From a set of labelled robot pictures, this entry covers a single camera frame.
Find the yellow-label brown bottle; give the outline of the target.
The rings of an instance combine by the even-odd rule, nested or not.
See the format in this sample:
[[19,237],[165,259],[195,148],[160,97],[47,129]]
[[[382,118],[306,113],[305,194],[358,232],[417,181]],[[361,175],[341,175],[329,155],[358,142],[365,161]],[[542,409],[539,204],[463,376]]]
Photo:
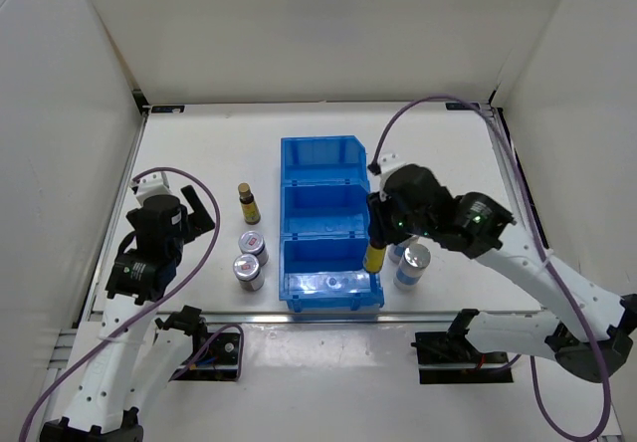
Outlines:
[[261,220],[261,213],[250,185],[246,182],[240,183],[238,193],[244,221],[249,225],[258,224]]
[[378,274],[383,267],[386,254],[386,246],[370,241],[367,245],[363,269],[369,274]]

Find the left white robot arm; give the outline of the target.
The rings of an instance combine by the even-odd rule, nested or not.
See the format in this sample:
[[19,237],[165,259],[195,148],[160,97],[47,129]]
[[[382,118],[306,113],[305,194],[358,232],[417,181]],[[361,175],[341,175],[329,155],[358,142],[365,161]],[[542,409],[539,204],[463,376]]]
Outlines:
[[213,232],[213,217],[195,189],[175,196],[164,181],[133,185],[138,207],[126,215],[123,239],[106,284],[96,348],[74,369],[84,374],[62,416],[41,429],[42,441],[140,441],[141,415],[185,361],[205,357],[209,339],[200,310],[185,306],[161,319],[186,244]]

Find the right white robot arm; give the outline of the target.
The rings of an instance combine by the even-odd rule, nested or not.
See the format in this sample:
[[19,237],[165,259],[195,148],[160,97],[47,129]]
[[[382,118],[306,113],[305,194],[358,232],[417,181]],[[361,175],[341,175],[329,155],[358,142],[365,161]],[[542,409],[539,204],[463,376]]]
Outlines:
[[432,171],[383,160],[369,171],[379,189],[367,196],[369,247],[382,250],[412,236],[428,238],[510,280],[541,306],[531,316],[458,312],[432,350],[468,362],[506,351],[557,362],[570,374],[600,383],[627,361],[636,329],[636,298],[611,293],[556,257],[542,257],[531,234],[493,198],[452,195]]

